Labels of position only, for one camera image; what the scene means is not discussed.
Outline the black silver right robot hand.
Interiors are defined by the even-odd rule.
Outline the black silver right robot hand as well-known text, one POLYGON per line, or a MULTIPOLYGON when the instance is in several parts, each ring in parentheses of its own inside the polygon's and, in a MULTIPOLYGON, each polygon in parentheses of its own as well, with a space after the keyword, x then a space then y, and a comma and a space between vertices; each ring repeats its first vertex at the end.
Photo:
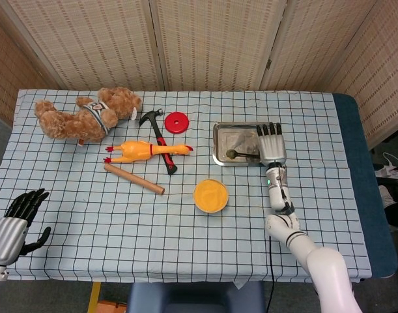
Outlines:
POLYGON ((269 122, 256 126, 259 139, 259 158, 266 167, 284 165, 287 159, 280 123, 269 122))

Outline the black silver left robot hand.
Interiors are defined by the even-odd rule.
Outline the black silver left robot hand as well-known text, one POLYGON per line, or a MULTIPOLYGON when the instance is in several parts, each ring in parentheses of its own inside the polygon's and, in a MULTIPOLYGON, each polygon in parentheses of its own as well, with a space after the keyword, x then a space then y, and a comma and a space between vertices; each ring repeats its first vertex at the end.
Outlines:
POLYGON ((21 194, 10 204, 0 219, 0 266, 12 265, 20 256, 25 256, 46 243, 51 233, 49 226, 34 243, 27 244, 25 238, 38 208, 48 196, 49 193, 41 188, 21 194))

